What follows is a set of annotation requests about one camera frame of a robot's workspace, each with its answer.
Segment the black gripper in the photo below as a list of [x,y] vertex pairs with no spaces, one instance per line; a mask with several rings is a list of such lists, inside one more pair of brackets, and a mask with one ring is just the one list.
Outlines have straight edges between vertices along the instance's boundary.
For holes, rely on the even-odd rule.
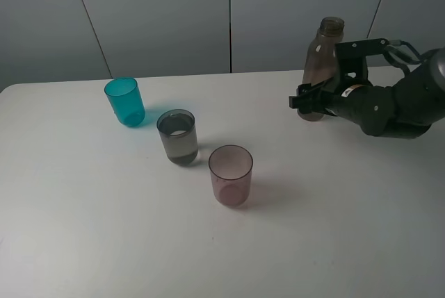
[[325,85],[299,85],[296,94],[289,96],[289,107],[305,115],[330,111],[340,117],[372,117],[371,86],[367,76],[338,74]]

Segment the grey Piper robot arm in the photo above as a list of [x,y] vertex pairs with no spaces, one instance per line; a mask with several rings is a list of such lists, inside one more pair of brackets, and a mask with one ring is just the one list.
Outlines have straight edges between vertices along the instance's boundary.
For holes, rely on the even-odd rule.
[[[339,43],[338,72],[317,85],[302,84],[289,106],[301,113],[344,118],[373,137],[414,139],[444,118],[444,49],[410,58],[404,41],[386,39]],[[366,59],[382,55],[403,71],[393,86],[368,80]]]

